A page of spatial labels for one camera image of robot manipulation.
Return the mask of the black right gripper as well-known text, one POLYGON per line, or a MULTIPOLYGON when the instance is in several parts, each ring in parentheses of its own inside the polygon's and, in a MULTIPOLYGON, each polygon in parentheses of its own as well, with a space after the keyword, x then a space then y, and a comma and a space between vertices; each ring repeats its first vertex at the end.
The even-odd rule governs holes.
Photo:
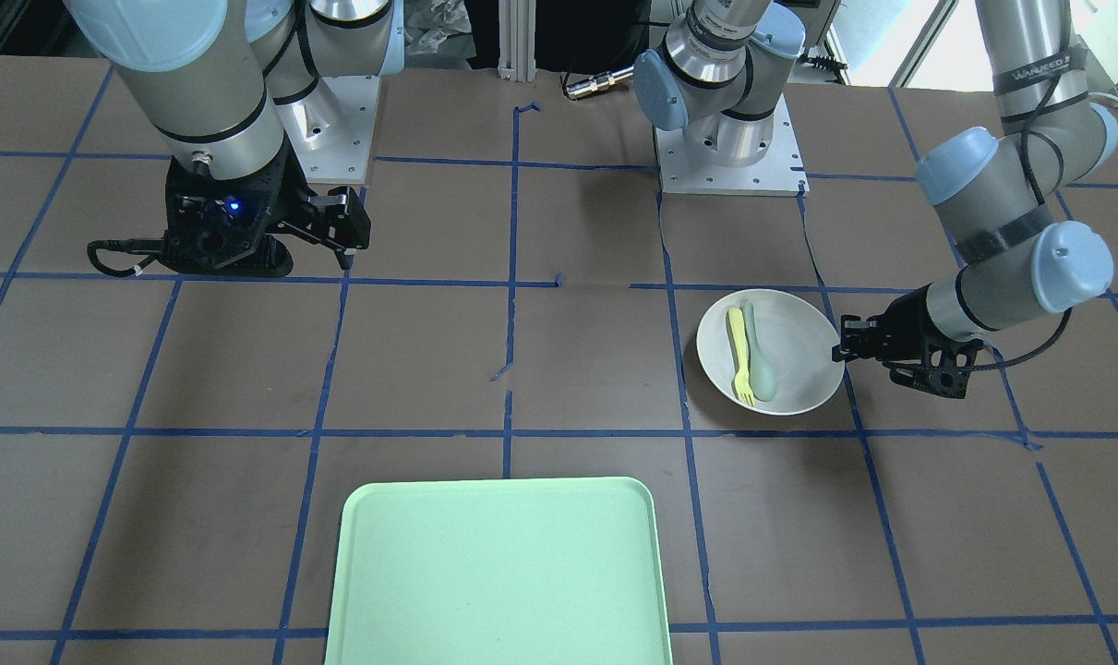
POLYGON ((288 264, 275 237, 299 236, 351 270, 370 245, 370 219, 353 187, 314 194, 288 139, 250 175, 218 180, 199 161, 173 159, 165 174, 167 264, 288 264))

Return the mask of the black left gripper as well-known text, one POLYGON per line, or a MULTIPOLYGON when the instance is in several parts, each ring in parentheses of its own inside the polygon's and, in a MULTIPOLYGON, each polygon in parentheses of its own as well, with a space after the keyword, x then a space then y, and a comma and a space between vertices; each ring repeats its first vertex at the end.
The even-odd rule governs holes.
POLYGON ((927 308, 930 284, 893 300, 884 312, 869 320, 842 315, 839 320, 839 342, 832 348, 836 363, 854 359, 879 359, 887 362, 917 361, 934 365, 929 348, 934 324, 927 308))

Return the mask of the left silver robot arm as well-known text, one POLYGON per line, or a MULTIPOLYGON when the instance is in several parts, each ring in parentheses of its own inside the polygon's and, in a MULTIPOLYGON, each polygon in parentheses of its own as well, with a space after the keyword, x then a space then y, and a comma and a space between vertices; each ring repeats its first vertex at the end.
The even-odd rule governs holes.
MULTIPOLYGON (((947 373, 989 333, 1099 297, 1112 254, 1086 224, 1053 219, 1057 190, 1103 165, 1118 143, 1111 111, 1089 99, 1087 51, 1065 1, 976 4, 1003 135, 969 127, 921 156, 916 180, 956 243, 963 269, 896 300, 883 314, 841 320, 836 362, 877 359, 916 371, 939 355, 947 373)), ((656 49, 634 63, 653 126, 766 125, 806 27, 773 1, 694 1, 656 49)))

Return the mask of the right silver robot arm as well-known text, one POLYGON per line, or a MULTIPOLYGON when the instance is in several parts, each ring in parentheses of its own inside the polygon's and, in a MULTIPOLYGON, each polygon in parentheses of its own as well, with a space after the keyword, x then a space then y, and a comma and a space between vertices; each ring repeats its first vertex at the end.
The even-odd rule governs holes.
POLYGON ((326 155, 357 152, 357 124, 332 79, 405 65, 402 1, 69 1, 169 148, 161 238, 95 240, 114 278, 159 262, 191 276, 284 277, 281 236, 333 254, 341 270, 370 243, 351 180, 309 184, 326 155))

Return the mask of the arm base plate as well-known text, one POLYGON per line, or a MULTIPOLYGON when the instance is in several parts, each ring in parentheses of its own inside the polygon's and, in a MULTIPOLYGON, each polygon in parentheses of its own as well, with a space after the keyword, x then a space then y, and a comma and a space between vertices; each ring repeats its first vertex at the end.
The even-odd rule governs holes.
POLYGON ((740 121, 723 114, 693 125, 653 129, 661 190, 666 194, 804 197, 811 186, 787 99, 770 116, 740 121))
POLYGON ((310 184, 364 186, 381 83, 377 76, 320 79, 304 98, 277 105, 310 184))

